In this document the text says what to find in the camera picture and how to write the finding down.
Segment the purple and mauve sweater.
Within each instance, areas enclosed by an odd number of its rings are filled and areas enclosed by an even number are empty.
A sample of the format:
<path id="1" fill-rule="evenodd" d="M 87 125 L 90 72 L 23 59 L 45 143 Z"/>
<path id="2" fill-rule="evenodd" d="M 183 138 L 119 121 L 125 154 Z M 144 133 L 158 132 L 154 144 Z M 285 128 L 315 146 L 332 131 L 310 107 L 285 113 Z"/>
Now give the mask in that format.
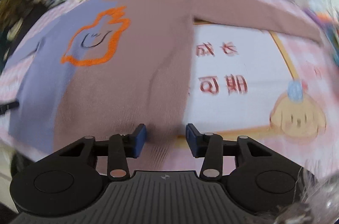
<path id="1" fill-rule="evenodd" d="M 9 59 L 34 56 L 8 132 L 45 154 L 140 123 L 164 143 L 188 123 L 220 133 L 272 122 L 293 136 L 280 100 L 311 99 L 272 32 L 321 42 L 301 11 L 258 0 L 89 0 Z"/>

